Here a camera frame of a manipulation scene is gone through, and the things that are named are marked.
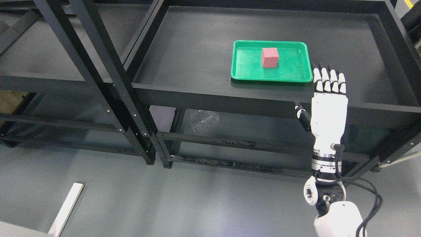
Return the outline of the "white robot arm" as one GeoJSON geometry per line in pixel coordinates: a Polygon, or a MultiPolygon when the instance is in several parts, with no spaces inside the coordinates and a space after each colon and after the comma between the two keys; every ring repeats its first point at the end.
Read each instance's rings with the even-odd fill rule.
{"type": "Polygon", "coordinates": [[[346,201],[346,189],[341,181],[342,144],[332,144],[335,154],[314,155],[312,176],[305,182],[304,198],[316,207],[314,227],[319,237],[366,237],[363,218],[358,207],[346,201]]]}

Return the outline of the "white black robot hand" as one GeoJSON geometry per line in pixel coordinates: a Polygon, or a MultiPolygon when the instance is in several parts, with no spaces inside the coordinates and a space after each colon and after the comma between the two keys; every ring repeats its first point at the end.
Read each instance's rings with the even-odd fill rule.
{"type": "Polygon", "coordinates": [[[313,69],[313,74],[311,111],[308,112],[298,102],[294,110],[303,128],[315,138],[314,154],[333,157],[336,153],[335,144],[341,143],[346,124],[348,98],[345,75],[319,66],[313,69]]]}

